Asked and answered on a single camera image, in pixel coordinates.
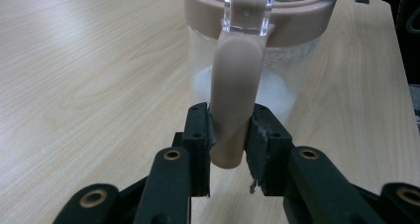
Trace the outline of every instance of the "table surface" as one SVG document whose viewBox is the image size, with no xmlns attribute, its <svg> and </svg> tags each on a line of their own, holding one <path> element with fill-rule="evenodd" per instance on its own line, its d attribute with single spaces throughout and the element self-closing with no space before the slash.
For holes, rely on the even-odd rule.
<svg viewBox="0 0 420 224">
<path fill-rule="evenodd" d="M 183 0 L 0 0 L 0 222 L 51 223 L 82 187 L 149 174 L 189 107 Z M 338 0 L 286 128 L 352 183 L 420 184 L 389 5 Z M 286 223 L 242 163 L 212 166 L 192 223 Z"/>
</svg>

